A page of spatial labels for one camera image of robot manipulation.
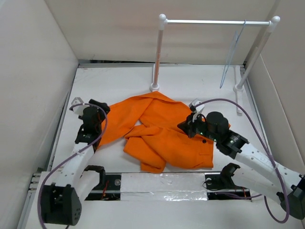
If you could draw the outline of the orange trousers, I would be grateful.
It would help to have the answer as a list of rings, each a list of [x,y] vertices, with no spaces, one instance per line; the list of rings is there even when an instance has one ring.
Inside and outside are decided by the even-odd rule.
[[[187,105],[160,92],[130,97],[110,106],[99,146],[125,138],[124,152],[139,160],[145,172],[161,173],[167,164],[212,168],[213,141],[200,135],[189,138],[177,127],[190,113]]]

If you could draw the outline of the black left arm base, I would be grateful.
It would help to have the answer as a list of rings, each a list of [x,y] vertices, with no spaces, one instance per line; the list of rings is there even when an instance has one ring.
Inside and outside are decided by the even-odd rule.
[[[120,173],[107,173],[102,166],[87,166],[77,185],[81,201],[115,201],[121,199]]]

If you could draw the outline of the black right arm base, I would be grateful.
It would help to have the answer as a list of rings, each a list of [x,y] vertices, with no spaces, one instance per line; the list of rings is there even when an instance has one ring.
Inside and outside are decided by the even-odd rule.
[[[229,163],[221,171],[207,172],[202,186],[207,190],[208,200],[251,200],[249,189],[237,186],[232,177],[240,166]]]

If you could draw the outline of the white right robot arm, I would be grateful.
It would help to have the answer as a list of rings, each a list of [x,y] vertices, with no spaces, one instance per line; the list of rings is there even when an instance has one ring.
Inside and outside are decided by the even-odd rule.
[[[228,120],[220,112],[210,112],[207,117],[191,113],[178,128],[189,138],[201,135],[214,141],[222,154],[250,167],[246,170],[234,163],[226,165],[220,176],[224,187],[246,187],[272,199],[290,216],[305,218],[305,177],[273,163],[246,138],[230,130]]]

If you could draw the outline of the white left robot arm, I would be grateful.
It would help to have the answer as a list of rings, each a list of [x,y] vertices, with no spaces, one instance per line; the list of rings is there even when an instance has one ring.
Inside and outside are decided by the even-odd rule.
[[[108,124],[110,107],[91,99],[84,103],[76,97],[70,110],[82,120],[71,155],[59,163],[42,181],[37,199],[41,227],[46,224],[75,226],[82,203],[89,193],[106,185],[102,166],[89,165]]]

